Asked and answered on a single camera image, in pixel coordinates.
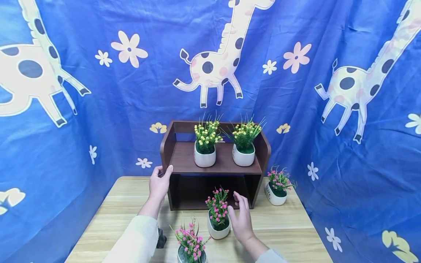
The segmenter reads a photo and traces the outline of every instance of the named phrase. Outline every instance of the giraffe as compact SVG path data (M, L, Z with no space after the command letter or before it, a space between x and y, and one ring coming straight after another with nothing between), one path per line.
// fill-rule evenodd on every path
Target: giraffe
M91 92L61 68L59 53L45 31L35 0L19 0L19 4L33 39L32 44L0 47L0 86L12 95L10 101L0 103L0 117L23 113L36 98L55 125L61 127L67 121L53 95L62 92L73 114L77 115L75 104L63 87L64 81L81 96Z
M173 85L186 92L194 91L199 85L200 107L206 108L208 89L216 88L216 105L222 104L224 85L231 83L237 99L243 98L242 90L234 72L240 62L240 54L253 12L256 8L269 9L275 0L230 0L233 8L231 22L225 24L222 40L217 52L200 52L189 61L189 54L182 48L180 58L190 65L192 82L183 83L176 79Z
M406 47L421 29L421 0L408 0L398 18L397 28L391 40L383 45L377 58L368 70L355 66L343 66L335 70L338 60L332 65L332 78L328 90L323 84L315 90L328 103L322 114L322 123L336 104L345 108L342 118L335 128L336 136L342 131L353 111L358 112L358 127L354 141L361 144L367 122L367 104L379 93L384 79L402 55Z

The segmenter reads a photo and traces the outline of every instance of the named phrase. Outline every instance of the wooden table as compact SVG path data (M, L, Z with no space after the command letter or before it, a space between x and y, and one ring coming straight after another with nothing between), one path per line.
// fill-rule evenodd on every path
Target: wooden table
M102 262L148 198L148 182L148 177L119 178L66 262ZM264 178L256 206L251 210L256 236L268 247L283 254L288 263L332 262L295 191L288 192L288 199L284 205L275 207L264 194L263 187L266 182L267 178ZM158 217L158 224L168 240L164 249L155 251L151 262L177 262L179 245L169 225L176 228L183 219L187 222L195 216L200 224L200 235L208 237L206 215L207 211L203 210L170 211L166 199ZM210 240L206 245L206 254L210 263L254 262L235 239L232 230L224 239Z

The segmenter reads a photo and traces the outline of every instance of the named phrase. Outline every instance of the white ceramic pot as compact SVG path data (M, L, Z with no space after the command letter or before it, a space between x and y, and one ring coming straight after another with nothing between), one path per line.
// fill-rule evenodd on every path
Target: white ceramic pot
M232 148L232 158L234 159L234 162L238 166L250 166L254 162L254 155L256 153L256 149L254 148L254 151L251 154L242 154L237 150L237 146L234 144Z
M264 192L266 194L267 199L269 199L269 202L272 205L283 205L288 197L288 192L285 192L287 195L284 197L277 197L273 193L272 188L270 188L269 183L266 184L266 187L264 188Z
M224 229L224 230L221 230L221 231L216 231L215 229L213 229L210 220L211 219L209 218L209 211L208 211L208 230L209 230L210 236L213 239L222 239L222 238L228 236L229 231L231 230L231 220L228 223L228 227L226 229Z
M201 154L196 149L195 142L195 164L199 167L210 167L215 164L216 161L216 148L211 154Z
M179 249L177 250L177 259L178 259L178 262L179 263L187 263L185 261L182 261L181 258L180 258L180 249L182 249L182 247L183 246L180 245L179 246ZM205 251L203 251L203 254L205 254L205 256L204 256L205 257L205 261L201 261L200 263L208 263L208 255L206 255L206 252Z

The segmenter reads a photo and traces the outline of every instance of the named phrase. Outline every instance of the human hand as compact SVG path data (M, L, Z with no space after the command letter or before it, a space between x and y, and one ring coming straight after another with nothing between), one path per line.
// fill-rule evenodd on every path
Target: human hand
M237 217L232 206L228 206L229 218L235 237L242 245L245 245L248 240L254 237L248 200L236 191L234 191L234 199L235 205L240 207L240 215Z
M162 202L170 186L170 177L173 173L173 166L168 166L163 177L159 177L162 166L155 167L149 179L149 198Z

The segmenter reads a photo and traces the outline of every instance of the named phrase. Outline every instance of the wooden shelf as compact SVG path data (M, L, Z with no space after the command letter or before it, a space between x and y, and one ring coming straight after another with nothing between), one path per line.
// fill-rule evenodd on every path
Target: wooden shelf
M232 143L216 144L216 162L212 167L201 168L194 161L194 142L177 141L177 133L194 133L198 122L172 121L161 142L160 153L163 169L174 166L170 179L168 200L171 210L205 210L205 200L215 187L222 186L231 193L237 191L249 200L254 208L257 193L270 158L270 145L261 132L254 139L256 156L249 167L241 167L232 159ZM221 122L220 128L232 132L231 123ZM228 203L234 206L232 194Z

